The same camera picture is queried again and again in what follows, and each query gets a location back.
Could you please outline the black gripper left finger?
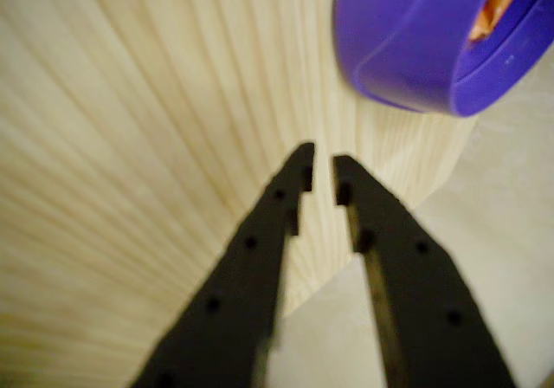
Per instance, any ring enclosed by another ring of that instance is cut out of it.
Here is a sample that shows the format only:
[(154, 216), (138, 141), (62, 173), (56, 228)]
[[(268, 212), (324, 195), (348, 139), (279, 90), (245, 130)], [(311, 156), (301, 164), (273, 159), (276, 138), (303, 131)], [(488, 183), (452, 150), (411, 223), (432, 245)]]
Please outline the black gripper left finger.
[(221, 259), (134, 387), (263, 387), (282, 306), (287, 248), (312, 189), (315, 145), (299, 145), (238, 226)]

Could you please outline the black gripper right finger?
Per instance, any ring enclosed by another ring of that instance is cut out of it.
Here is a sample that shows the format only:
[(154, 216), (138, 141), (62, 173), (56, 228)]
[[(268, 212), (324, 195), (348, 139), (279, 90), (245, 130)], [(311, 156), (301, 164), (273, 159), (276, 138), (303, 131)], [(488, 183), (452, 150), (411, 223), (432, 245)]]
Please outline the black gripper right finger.
[(336, 202), (364, 259), (389, 387), (512, 387), (448, 252), (353, 157), (332, 159)]

